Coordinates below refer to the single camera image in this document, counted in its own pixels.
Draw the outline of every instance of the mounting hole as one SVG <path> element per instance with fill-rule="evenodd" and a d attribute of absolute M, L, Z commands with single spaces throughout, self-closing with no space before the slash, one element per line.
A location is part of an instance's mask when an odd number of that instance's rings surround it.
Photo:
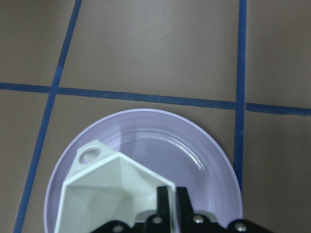
<path fill-rule="evenodd" d="M 152 219 L 152 222 L 154 222 L 154 224 L 160 224 L 162 222 L 162 218 L 156 216 Z"/>
<path fill-rule="evenodd" d="M 195 223 L 203 223 L 204 222 L 204 218 L 201 215 L 195 215 L 193 216 L 192 220 Z"/>
<path fill-rule="evenodd" d="M 112 232 L 113 233 L 120 233 L 122 231 L 123 231 L 123 226 L 120 226 L 120 225 L 115 226 L 114 228 L 112 228 Z"/>
<path fill-rule="evenodd" d="M 99 147 L 91 147 L 86 149 L 79 158 L 79 163 L 88 164 L 93 162 L 101 153 L 101 149 Z"/>
<path fill-rule="evenodd" d="M 245 232 L 247 230 L 247 227 L 242 222 L 237 222 L 236 224 L 234 224 L 234 227 L 239 232 Z"/>

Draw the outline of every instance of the black mount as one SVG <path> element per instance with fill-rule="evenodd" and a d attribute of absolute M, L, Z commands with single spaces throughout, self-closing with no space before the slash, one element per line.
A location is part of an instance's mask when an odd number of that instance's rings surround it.
<path fill-rule="evenodd" d="M 144 220 L 137 219 L 135 225 L 130 228 L 126 223 L 113 220 L 105 223 L 92 233 L 170 233 L 171 215 L 169 195 L 166 186 L 158 187 L 157 210 Z M 223 228 L 217 222 L 204 214 L 195 213 L 189 198 L 187 188 L 177 187 L 176 190 L 177 218 L 180 233 L 272 233 L 265 228 L 245 219 L 237 219 Z"/>

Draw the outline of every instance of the white plate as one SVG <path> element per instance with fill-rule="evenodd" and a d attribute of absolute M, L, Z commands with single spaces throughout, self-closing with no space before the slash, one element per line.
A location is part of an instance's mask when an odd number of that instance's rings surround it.
<path fill-rule="evenodd" d="M 173 113 L 134 109 L 109 115 L 82 131 L 66 148 L 48 185 L 46 233 L 54 232 L 63 181 L 77 149 L 98 139 L 188 189 L 194 210 L 216 215 L 222 226 L 242 218 L 239 185 L 225 153 L 204 130 Z"/>

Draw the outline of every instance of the blue grout line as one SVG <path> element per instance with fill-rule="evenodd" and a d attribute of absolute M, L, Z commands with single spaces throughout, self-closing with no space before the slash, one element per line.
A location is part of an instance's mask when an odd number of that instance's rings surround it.
<path fill-rule="evenodd" d="M 0 90 L 48 93 L 50 87 L 39 85 L 17 84 L 17 83 L 0 83 Z M 84 97 L 114 99 L 114 100 L 133 100 L 133 101 L 144 101 L 155 103 L 167 103 L 167 104 L 218 108 L 218 109 L 235 110 L 236 108 L 236 103 L 230 101 L 144 95 L 127 92 L 98 91 L 98 90 L 87 90 L 87 89 L 66 88 L 66 87 L 59 87 L 58 94 L 68 96 L 84 96 Z M 311 116 L 311 108 L 296 108 L 296 107 L 276 106 L 276 105 L 257 104 L 257 103 L 246 103 L 246 110 L 249 112 L 269 113 L 278 115 Z"/>
<path fill-rule="evenodd" d="M 22 230 L 23 224 L 24 224 L 25 215 L 26 215 L 26 211 L 27 211 L 27 207 L 28 207 L 28 202 L 29 202 L 32 187 L 34 185 L 35 174 L 36 174 L 37 167 L 39 164 L 40 155 L 41 155 L 45 135 L 46 135 L 46 132 L 48 129 L 48 124 L 50 121 L 51 112 L 52 112 L 55 96 L 57 93 L 58 84 L 59 84 L 59 81 L 60 81 L 60 78 L 62 75 L 62 71 L 63 71 L 63 69 L 61 67 L 59 67 L 56 69 L 56 72 L 55 72 L 55 76 L 54 76 L 54 79 L 52 82 L 52 86 L 51 86 L 50 93 L 48 96 L 47 104 L 45 106 L 40 130 L 39 130 L 39 134 L 38 134 L 37 141 L 35 144 L 33 157 L 32 157 L 31 163 L 30 163 L 30 167 L 29 167 L 29 171 L 28 171 L 23 195 L 22 195 L 21 202 L 19 205 L 19 209 L 18 209 L 13 233 L 20 233 Z"/>
<path fill-rule="evenodd" d="M 63 47 L 62 47 L 62 50 L 61 50 L 60 55 L 59 55 L 57 67 L 64 67 L 64 65 L 65 65 L 67 53 L 69 50 L 69 45 L 70 45 L 71 38 L 73 35 L 74 26 L 76 24 L 77 17 L 79 14 L 81 1 L 82 0 L 76 0 L 74 3 L 72 14 L 71 14 L 69 25 L 68 25 L 68 29 L 67 29 L 66 36 L 64 39 Z"/>
<path fill-rule="evenodd" d="M 28 84 L 0 83 L 0 90 L 48 93 L 50 91 L 50 87 Z"/>
<path fill-rule="evenodd" d="M 65 88 L 65 87 L 60 87 L 58 90 L 58 94 L 71 95 L 71 96 L 106 98 L 106 99 L 114 99 L 114 100 L 133 100 L 133 101 L 144 101 L 144 102 L 153 102 L 153 103 L 177 104 L 177 105 L 185 105 L 185 106 L 231 109 L 231 110 L 234 110 L 236 106 L 235 102 L 229 102 L 229 101 L 203 100 L 203 99 L 157 96 L 157 95 L 144 95 L 144 94 L 137 94 L 137 93 L 114 92 L 114 91 L 97 91 L 97 90 L 75 89 L 75 88 Z"/>
<path fill-rule="evenodd" d="M 283 107 L 283 106 L 274 106 L 256 103 L 247 103 L 246 110 L 251 112 L 270 113 L 279 115 L 311 116 L 310 108 Z"/>
<path fill-rule="evenodd" d="M 247 0 L 240 0 L 233 169 L 242 192 Z"/>
<path fill-rule="evenodd" d="M 62 46 L 61 54 L 60 54 L 60 57 L 58 60 L 58 65 L 57 65 L 57 68 L 55 71 L 55 75 L 54 75 L 54 78 L 52 81 L 52 85 L 49 88 L 50 92 L 49 92 L 49 96 L 48 96 L 47 103 L 45 106 L 45 110 L 43 113 L 43 118 L 41 121 L 41 126 L 39 129 L 37 141 L 35 144 L 33 157 L 32 157 L 30 167 L 29 167 L 29 171 L 28 171 L 28 175 L 26 178 L 24 191 L 23 191 L 22 198 L 20 201 L 20 205 L 19 205 L 19 209 L 18 209 L 13 233 L 21 233 L 22 228 L 23 228 L 23 224 L 24 224 L 24 220 L 25 220 L 25 216 L 26 216 L 26 212 L 27 212 L 27 207 L 28 207 L 31 191 L 32 191 L 32 188 L 34 185 L 35 174 L 36 174 L 36 171 L 38 168 L 38 164 L 39 164 L 39 160 L 40 160 L 40 156 L 41 156 L 41 152 L 42 152 L 42 148 L 43 148 L 43 144 L 44 144 L 45 135 L 46 135 L 48 125 L 49 125 L 49 121 L 51 118 L 51 113 L 52 113 L 55 97 L 56 97 L 56 94 L 58 92 L 58 86 L 59 86 L 60 79 L 62 76 L 63 66 L 65 64 L 66 55 L 68 53 L 69 44 L 70 44 L 70 40 L 72 38 L 72 33 L 73 33 L 75 22 L 76 22 L 78 13 L 79 13 L 80 5 L 81 5 L 81 0 L 76 0 L 74 3 L 74 7 L 72 10 L 71 17 L 70 17 L 69 25 L 67 28 L 65 40 L 64 40 L 64 43 Z"/>

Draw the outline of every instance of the metal screw head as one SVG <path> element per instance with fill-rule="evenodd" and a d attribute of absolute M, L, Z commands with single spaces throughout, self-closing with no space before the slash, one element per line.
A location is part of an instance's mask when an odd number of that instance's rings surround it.
<path fill-rule="evenodd" d="M 112 232 L 113 233 L 120 233 L 122 231 L 123 231 L 123 226 L 120 226 L 120 225 L 115 226 L 114 228 L 112 228 Z"/>
<path fill-rule="evenodd" d="M 234 227 L 235 227 L 235 229 L 236 229 L 237 231 L 239 231 L 239 232 L 245 232 L 246 229 L 247 229 L 247 227 L 245 226 L 245 224 L 242 223 L 242 222 L 237 222 L 236 224 L 234 224 Z"/>
<path fill-rule="evenodd" d="M 192 220 L 195 223 L 203 223 L 204 222 L 204 218 L 201 215 L 195 215 L 193 216 Z"/>
<path fill-rule="evenodd" d="M 152 219 L 152 222 L 154 222 L 155 224 L 160 224 L 162 222 L 162 218 L 156 216 Z"/>

